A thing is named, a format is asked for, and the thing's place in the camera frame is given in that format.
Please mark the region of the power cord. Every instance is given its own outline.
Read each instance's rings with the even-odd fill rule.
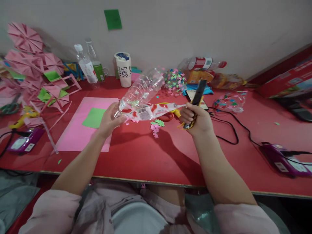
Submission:
[[[218,110],[219,112],[224,112],[224,113],[228,113],[228,114],[232,115],[232,116],[234,117],[234,119],[235,119],[244,129],[246,129],[246,130],[248,131],[249,140],[250,140],[252,143],[254,143],[255,145],[261,146],[261,145],[259,145],[258,143],[254,142],[254,141],[252,140],[250,130],[249,130],[245,125],[243,125],[233,113],[231,113],[231,112],[229,112],[229,111],[225,111],[225,110],[219,110],[219,109],[217,109],[217,108],[215,108],[215,107],[208,107],[208,108],[215,109],[215,110]],[[211,116],[211,117],[212,117],[212,118],[215,118],[215,119],[217,119],[217,120],[219,120],[219,121],[223,121],[223,122],[229,123],[229,124],[232,126],[232,129],[233,129],[234,134],[235,134],[235,137],[236,137],[236,143],[230,142],[230,141],[228,141],[228,140],[226,140],[226,139],[224,139],[223,137],[220,137],[220,136],[216,136],[216,137],[217,137],[217,138],[220,138],[220,139],[222,139],[222,140],[224,140],[224,141],[226,141],[226,142],[228,142],[228,143],[230,143],[230,144],[232,144],[232,145],[237,145],[237,144],[239,143],[239,138],[238,138],[238,136],[237,136],[237,133],[236,133],[236,130],[235,130],[234,126],[233,126],[230,122],[228,122],[228,121],[218,119],[218,118],[216,118],[216,117],[214,117],[214,116]],[[294,163],[297,163],[297,164],[301,164],[301,165],[306,165],[306,166],[311,166],[311,165],[312,165],[312,163],[311,163],[311,164],[306,164],[306,163],[296,162],[296,161],[291,160],[291,159],[288,158],[288,157],[293,156],[293,155],[312,154],[312,153],[310,153],[310,152],[306,152],[306,151],[282,151],[282,153],[283,153],[283,154],[286,154],[286,155],[288,155],[288,156],[284,156],[284,155],[280,155],[280,154],[279,154],[279,156],[281,156],[281,157],[287,159],[288,161],[291,161],[291,162],[294,162]]]

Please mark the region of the green bottle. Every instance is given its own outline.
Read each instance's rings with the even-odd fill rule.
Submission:
[[[98,61],[97,56],[94,52],[92,41],[90,37],[85,38],[85,42],[87,43],[88,54],[91,59],[95,74],[97,75],[98,81],[104,81],[105,75],[103,72],[103,67],[100,61]]]

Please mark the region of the forearm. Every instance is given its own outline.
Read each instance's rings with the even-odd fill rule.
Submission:
[[[84,150],[61,173],[51,189],[81,195],[90,182],[105,140],[95,134]]]
[[[256,201],[243,179],[225,158],[213,132],[194,137],[204,179],[216,204],[251,204]]]

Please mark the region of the left hand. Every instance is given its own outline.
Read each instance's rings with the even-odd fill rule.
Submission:
[[[108,138],[113,132],[114,128],[121,125],[127,120],[127,117],[122,115],[118,118],[114,118],[114,112],[118,110],[119,102],[112,103],[108,109],[104,112],[100,127],[98,128],[98,133],[104,138]]]

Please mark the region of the pink shirt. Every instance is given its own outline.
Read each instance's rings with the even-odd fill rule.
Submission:
[[[96,184],[74,223],[80,200],[81,196],[66,191],[45,192],[36,202],[31,217],[19,233],[113,234],[112,214],[131,202],[146,202],[156,209],[168,222],[168,233],[206,233],[184,207],[168,203],[147,189],[142,189],[141,195],[138,195],[124,185]],[[279,233],[275,223],[259,206],[219,204],[214,211],[222,233]]]

